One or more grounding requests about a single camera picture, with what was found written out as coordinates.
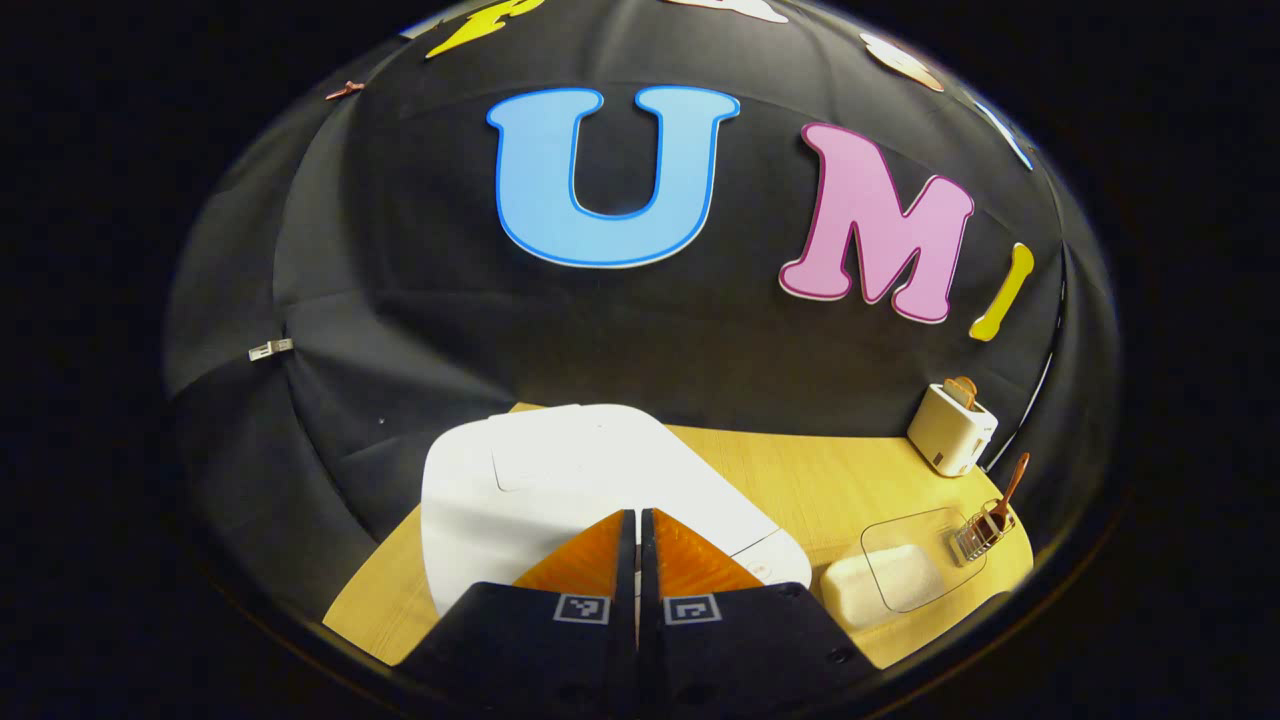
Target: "white toaster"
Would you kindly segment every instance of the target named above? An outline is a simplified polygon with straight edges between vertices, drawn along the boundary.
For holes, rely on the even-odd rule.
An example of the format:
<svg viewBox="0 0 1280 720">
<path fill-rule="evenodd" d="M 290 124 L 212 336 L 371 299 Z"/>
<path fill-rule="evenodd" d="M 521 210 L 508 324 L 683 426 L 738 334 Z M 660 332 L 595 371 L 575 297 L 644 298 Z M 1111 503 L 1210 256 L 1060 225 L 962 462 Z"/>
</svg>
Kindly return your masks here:
<svg viewBox="0 0 1280 720">
<path fill-rule="evenodd" d="M 966 410 L 941 383 L 934 383 L 924 391 L 906 437 L 940 475 L 956 478 L 978 462 L 996 424 L 986 407 L 973 402 L 973 409 Z"/>
</svg>

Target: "yellow tabletop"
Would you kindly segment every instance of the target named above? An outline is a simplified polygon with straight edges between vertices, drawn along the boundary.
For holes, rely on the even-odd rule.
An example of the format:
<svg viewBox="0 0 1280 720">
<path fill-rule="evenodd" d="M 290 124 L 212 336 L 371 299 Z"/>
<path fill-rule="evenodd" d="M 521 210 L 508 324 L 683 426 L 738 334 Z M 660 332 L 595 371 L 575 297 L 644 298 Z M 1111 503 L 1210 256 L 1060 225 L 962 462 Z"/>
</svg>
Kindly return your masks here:
<svg viewBox="0 0 1280 720">
<path fill-rule="evenodd" d="M 512 413 L 534 410 L 518 404 Z M 740 433 L 667 425 L 765 515 L 791 534 L 813 566 L 810 589 L 833 561 L 860 555 L 868 525 L 937 507 L 965 516 L 1000 491 L 974 468 L 943 478 L 906 438 L 836 438 Z M 1032 569 L 1021 523 L 987 552 L 973 579 L 941 598 L 850 635 L 877 667 L 919 650 Z M 422 564 L 421 507 L 392 532 L 329 607 L 324 624 L 374 657 L 396 665 L 439 615 Z"/>
</svg>

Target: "brown spoon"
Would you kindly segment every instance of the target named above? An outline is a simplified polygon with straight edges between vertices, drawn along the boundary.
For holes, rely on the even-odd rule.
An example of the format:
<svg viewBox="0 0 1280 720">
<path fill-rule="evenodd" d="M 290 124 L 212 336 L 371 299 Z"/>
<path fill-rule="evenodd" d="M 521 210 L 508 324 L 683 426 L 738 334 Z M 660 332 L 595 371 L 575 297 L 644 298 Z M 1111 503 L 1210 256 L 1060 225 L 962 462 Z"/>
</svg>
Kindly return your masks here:
<svg viewBox="0 0 1280 720">
<path fill-rule="evenodd" d="M 1018 483 L 1023 479 L 1023 473 L 1027 471 L 1027 464 L 1030 462 L 1032 454 L 1024 452 L 1021 457 L 1018 459 L 1018 465 L 1014 468 L 1014 479 L 1009 480 L 1009 489 L 1005 491 L 1005 497 L 1000 498 L 1000 502 L 991 509 L 991 519 L 996 520 L 1000 529 L 1005 529 L 1005 515 L 1009 514 L 1009 498 L 1014 496 L 1014 491 L 1018 489 Z"/>
</svg>

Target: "black fabric backdrop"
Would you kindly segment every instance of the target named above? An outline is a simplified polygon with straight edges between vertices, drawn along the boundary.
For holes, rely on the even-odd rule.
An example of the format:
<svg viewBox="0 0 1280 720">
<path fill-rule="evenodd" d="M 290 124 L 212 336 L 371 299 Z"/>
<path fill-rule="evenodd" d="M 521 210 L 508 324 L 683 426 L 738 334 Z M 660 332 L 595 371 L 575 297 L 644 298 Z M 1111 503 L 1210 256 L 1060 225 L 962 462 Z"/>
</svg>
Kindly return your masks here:
<svg viewBox="0 0 1280 720">
<path fill-rule="evenodd" d="M 544 3 L 424 61 L 458 18 L 333 73 L 237 161 L 192 231 L 165 374 L 196 509 L 257 582 L 321 616 L 417 502 L 434 438 L 516 401 L 901 436 L 927 383 L 966 374 L 1001 421 L 986 464 L 1050 352 L 1027 425 L 991 475 L 1002 487 L 1030 451 L 1019 511 L 1033 547 L 1060 537 L 1101 479 L 1119 383 L 1117 320 L 1082 209 L 1042 152 L 1023 168 L 957 78 L 938 70 L 950 91 L 934 94 L 872 59 L 864 28 L 805 4 L 780 12 L 791 22 Z M 347 79 L 369 86 L 323 100 Z M 659 83 L 742 104 L 721 128 L 698 238 L 627 270 L 552 265 L 512 243 L 488 109 L 547 87 L 599 90 L 576 187 L 584 206 L 623 213 L 653 190 L 657 124 L 632 99 Z M 945 323 L 906 320 L 887 299 L 869 306 L 858 288 L 813 302 L 778 287 L 813 214 L 818 159 L 800 140 L 813 120 L 874 140 L 904 202 L 933 174 L 974 197 Z M 1014 242 L 1036 270 L 1000 334 L 973 341 Z M 276 337 L 296 350 L 247 361 Z"/>
</svg>

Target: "pink letter m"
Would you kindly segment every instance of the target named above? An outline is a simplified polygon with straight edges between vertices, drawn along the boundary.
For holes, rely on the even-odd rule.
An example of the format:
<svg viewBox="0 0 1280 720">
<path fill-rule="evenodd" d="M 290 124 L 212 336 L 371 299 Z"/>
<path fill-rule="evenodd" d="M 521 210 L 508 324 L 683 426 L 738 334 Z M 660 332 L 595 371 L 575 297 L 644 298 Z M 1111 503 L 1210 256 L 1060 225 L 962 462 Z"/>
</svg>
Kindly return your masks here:
<svg viewBox="0 0 1280 720">
<path fill-rule="evenodd" d="M 969 193 L 934 176 L 904 214 L 876 143 L 826 123 L 809 123 L 800 135 L 822 161 L 818 202 L 804 254 L 778 273 L 782 288 L 809 300 L 849 295 L 854 281 L 845 255 L 852 236 L 863 300 L 879 302 L 915 258 L 911 277 L 893 292 L 893 309 L 920 323 L 946 320 L 964 225 L 973 215 Z"/>
</svg>

